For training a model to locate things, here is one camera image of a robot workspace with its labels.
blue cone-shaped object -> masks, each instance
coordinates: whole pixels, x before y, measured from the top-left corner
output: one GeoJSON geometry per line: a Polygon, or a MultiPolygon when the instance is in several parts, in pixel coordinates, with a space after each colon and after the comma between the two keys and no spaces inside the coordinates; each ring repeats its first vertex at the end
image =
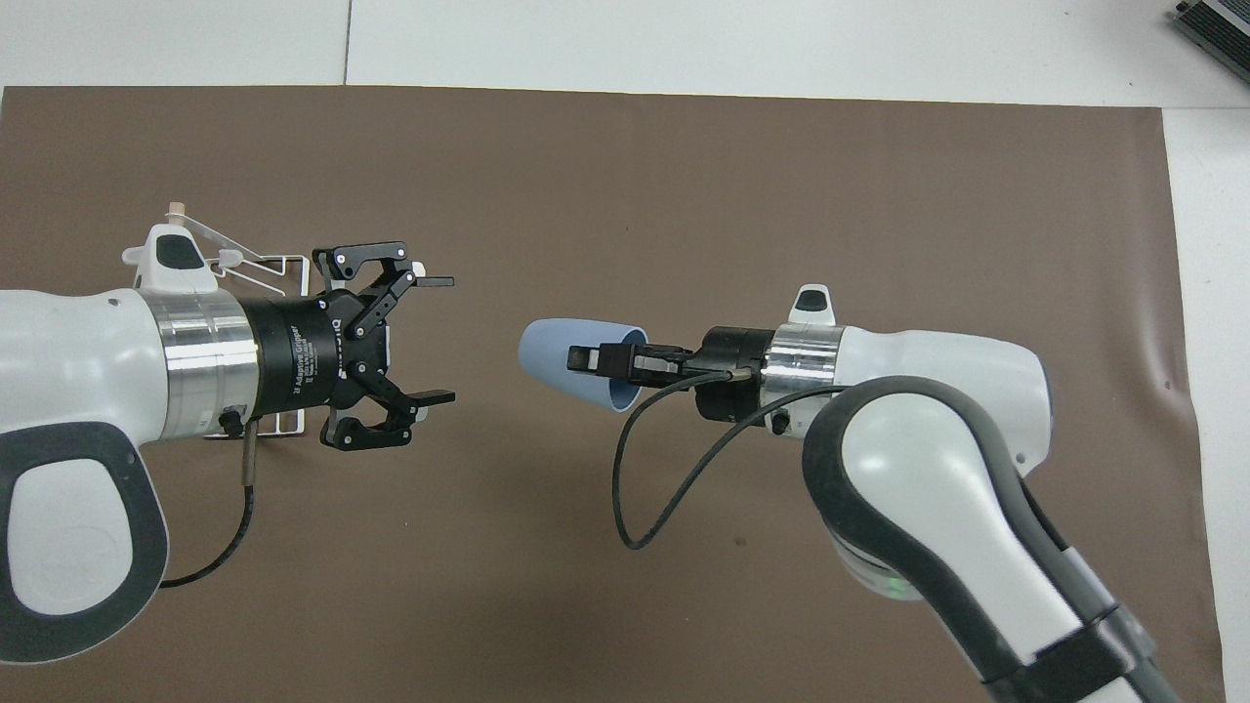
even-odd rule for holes
{"type": "Polygon", "coordinates": [[[615,343],[646,344],[646,333],[641,328],[618,323],[549,318],[525,328],[518,357],[525,373],[551,388],[622,413],[634,404],[641,388],[626,380],[568,369],[570,346],[615,343]]]}

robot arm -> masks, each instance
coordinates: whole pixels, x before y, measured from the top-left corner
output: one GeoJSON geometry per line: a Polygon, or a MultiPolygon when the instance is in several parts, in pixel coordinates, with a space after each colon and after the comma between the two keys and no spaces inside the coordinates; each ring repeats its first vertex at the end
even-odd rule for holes
{"type": "Polygon", "coordinates": [[[126,250],[134,288],[0,291],[0,662],[82,652],[154,595],[168,538],[139,447],[239,437],[261,415],[319,405],[331,408],[322,443],[400,447],[430,405],[455,398],[386,379],[386,314],[410,288],[451,285],[402,243],[314,251],[319,295],[239,299],[218,288],[188,226],[202,228],[171,218],[126,250]],[[366,261],[382,274],[346,290],[366,261]],[[350,415],[365,398],[382,423],[350,415]]]}
{"type": "Polygon", "coordinates": [[[928,600],[994,699],[1176,700],[1149,635],[1021,480],[1051,438],[1045,373],[1028,349],[840,326],[822,285],[804,286],[776,330],[712,328],[698,352],[649,344],[636,328],[582,324],[534,323],[522,367],[591,402],[602,394],[588,374],[635,388],[735,369],[749,377],[698,385],[699,413],[739,424],[759,417],[770,433],[802,439],[804,477],[848,569],[889,598],[928,600]]]}
{"type": "Polygon", "coordinates": [[[995,422],[955,388],[888,377],[840,393],[804,440],[804,479],[874,590],[905,579],[1000,702],[1178,700],[1154,642],[1068,547],[995,422]]]}

